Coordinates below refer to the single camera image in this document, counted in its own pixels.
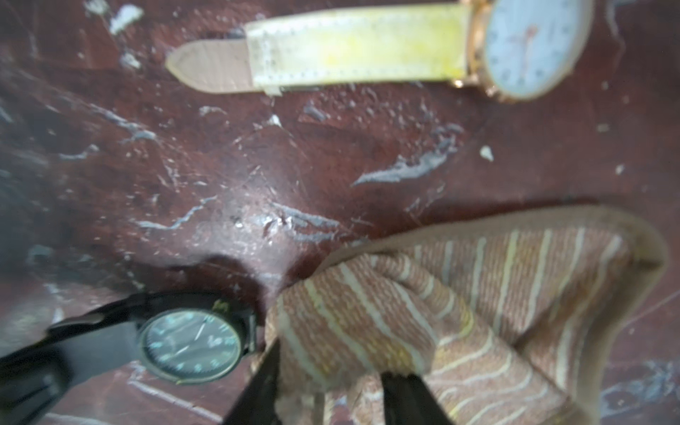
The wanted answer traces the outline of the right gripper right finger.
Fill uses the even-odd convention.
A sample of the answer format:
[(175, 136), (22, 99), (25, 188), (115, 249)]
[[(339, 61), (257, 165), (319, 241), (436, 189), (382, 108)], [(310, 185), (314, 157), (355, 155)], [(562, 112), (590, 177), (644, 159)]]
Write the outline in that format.
[(386, 425), (452, 425), (418, 375), (381, 375)]

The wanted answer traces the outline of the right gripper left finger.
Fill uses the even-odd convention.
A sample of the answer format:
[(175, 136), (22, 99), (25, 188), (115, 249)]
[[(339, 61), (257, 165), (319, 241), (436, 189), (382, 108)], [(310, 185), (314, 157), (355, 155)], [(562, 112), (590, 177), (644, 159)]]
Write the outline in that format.
[(222, 424), (280, 425), (276, 414), (279, 370), (280, 342), (276, 340)]

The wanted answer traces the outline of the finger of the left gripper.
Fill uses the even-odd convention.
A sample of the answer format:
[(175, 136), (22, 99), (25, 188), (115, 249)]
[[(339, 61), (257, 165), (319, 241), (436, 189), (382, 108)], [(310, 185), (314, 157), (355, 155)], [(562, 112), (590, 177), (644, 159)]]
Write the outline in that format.
[(35, 424), (74, 386), (136, 356), (126, 342), (69, 339), (33, 345), (1, 359), (1, 423)]

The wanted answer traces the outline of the small olive watch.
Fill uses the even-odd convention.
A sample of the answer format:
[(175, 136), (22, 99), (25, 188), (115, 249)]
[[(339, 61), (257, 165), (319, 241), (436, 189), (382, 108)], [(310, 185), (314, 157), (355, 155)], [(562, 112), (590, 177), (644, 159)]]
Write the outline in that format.
[(143, 293), (54, 324), (44, 341), (75, 384), (133, 361), (173, 384), (207, 384), (255, 352), (257, 315), (214, 292)]

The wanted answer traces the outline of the beige striped cloth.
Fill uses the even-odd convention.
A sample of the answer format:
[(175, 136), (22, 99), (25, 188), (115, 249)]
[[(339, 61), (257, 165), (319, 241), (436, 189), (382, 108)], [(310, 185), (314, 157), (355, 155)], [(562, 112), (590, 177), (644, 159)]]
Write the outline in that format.
[(597, 424), (604, 368), (669, 253), (618, 209), (541, 208), (336, 251), (267, 312), (274, 411), (384, 424), (383, 373), (419, 375), (455, 424)]

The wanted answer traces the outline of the cream strap watch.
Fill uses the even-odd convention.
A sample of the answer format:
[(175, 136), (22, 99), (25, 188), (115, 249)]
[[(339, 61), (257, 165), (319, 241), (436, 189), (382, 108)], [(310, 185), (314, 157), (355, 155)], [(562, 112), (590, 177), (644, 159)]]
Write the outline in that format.
[(264, 19), (239, 39), (188, 42), (166, 69), (204, 93), (444, 81), (506, 102), (559, 85), (581, 57), (592, 1), (460, 1), (357, 7)]

